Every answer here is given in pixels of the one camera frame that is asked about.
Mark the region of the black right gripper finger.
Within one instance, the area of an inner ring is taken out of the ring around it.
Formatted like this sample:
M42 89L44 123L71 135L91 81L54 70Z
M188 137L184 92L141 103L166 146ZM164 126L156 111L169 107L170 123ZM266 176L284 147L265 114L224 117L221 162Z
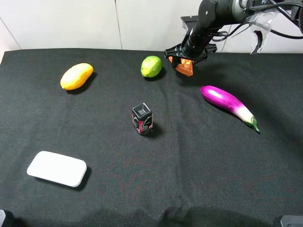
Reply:
M196 65L200 62L200 60L192 60L192 69L193 73L195 73Z

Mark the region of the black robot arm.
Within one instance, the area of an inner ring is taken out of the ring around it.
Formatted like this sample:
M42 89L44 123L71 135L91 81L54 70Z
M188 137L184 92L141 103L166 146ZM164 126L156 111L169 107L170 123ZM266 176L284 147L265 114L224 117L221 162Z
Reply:
M280 33L272 28L270 18L280 12L299 29L303 28L303 2L301 0L204 0L198 15L181 17L186 29L183 41L164 51L176 71L186 76L193 75L195 64L205 61L208 54L217 51L217 42L222 42L235 34L221 31L226 25L236 24L236 29L249 25L257 37L252 51L258 55L268 33L301 40L300 36Z

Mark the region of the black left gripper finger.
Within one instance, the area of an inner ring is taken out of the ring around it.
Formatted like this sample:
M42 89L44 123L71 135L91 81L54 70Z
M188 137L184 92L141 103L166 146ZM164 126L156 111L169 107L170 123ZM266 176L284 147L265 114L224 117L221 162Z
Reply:
M181 64L181 58L177 57L177 56L171 56L170 62L171 62L172 68L176 69L177 66Z

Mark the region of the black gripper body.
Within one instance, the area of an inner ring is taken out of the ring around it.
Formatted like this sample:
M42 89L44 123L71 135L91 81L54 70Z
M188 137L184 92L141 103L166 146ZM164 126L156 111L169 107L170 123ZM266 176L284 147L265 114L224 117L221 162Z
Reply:
M179 59L192 60L193 62L201 62L207 59L208 54L217 51L216 44L208 44L203 49L194 47L189 41L190 32L187 31L183 41L164 51L165 59L169 57Z

